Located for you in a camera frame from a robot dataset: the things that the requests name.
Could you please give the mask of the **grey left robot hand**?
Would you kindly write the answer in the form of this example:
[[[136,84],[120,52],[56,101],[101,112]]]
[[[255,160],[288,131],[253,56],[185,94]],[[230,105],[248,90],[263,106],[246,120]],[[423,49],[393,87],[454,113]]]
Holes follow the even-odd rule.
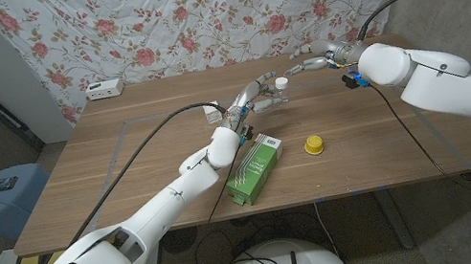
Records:
[[[262,114],[275,105],[286,103],[288,81],[286,77],[278,77],[275,72],[266,73],[251,81],[227,109],[221,125],[235,131],[241,143],[249,141],[253,136],[253,129],[245,122],[248,115],[251,112]]]

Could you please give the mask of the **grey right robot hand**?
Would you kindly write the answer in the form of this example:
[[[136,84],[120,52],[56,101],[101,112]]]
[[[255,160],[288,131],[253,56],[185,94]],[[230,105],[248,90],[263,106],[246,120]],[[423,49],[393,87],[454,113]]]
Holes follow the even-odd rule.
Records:
[[[311,54],[309,59],[305,59],[293,68],[288,69],[284,75],[293,77],[304,71],[316,71],[326,67],[339,69],[353,66],[361,58],[361,54],[368,48],[361,41],[344,42],[339,40],[318,39],[297,48],[289,58],[291,60],[301,55]]]

